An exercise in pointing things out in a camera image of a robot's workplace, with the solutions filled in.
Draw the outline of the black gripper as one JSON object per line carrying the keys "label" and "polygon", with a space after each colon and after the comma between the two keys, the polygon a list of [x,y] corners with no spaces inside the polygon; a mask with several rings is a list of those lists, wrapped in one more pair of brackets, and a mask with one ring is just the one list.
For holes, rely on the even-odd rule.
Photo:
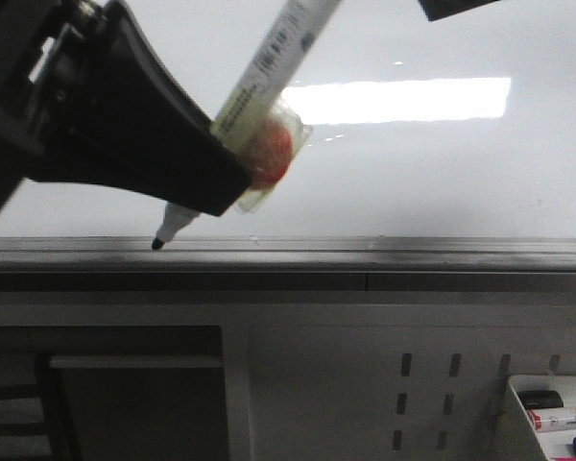
{"label": "black gripper", "polygon": [[[33,80],[43,44],[58,38]],[[0,211],[31,166],[37,182],[125,189],[214,216],[251,184],[124,1],[0,1]]]}

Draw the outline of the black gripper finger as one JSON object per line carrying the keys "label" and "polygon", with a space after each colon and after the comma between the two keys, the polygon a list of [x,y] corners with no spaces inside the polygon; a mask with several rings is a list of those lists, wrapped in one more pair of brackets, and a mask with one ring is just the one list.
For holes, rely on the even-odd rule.
{"label": "black gripper finger", "polygon": [[425,16],[430,22],[448,18],[495,3],[497,0],[419,0]]}

